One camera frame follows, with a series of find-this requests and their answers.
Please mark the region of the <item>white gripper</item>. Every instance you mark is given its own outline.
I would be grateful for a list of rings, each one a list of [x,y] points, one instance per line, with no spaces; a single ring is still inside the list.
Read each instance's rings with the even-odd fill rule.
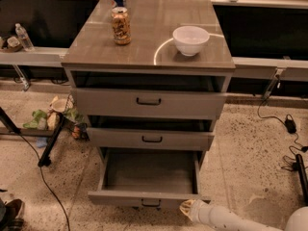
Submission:
[[[180,204],[180,211],[185,216],[190,216],[192,222],[214,223],[216,207],[207,204],[202,200],[189,199]]]

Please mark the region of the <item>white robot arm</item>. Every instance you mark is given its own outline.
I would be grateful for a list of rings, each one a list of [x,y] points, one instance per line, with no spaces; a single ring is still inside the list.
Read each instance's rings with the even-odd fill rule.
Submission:
[[[200,199],[186,200],[179,209],[192,222],[207,225],[215,231],[308,231],[308,207],[294,211],[284,229],[241,218],[225,207]]]

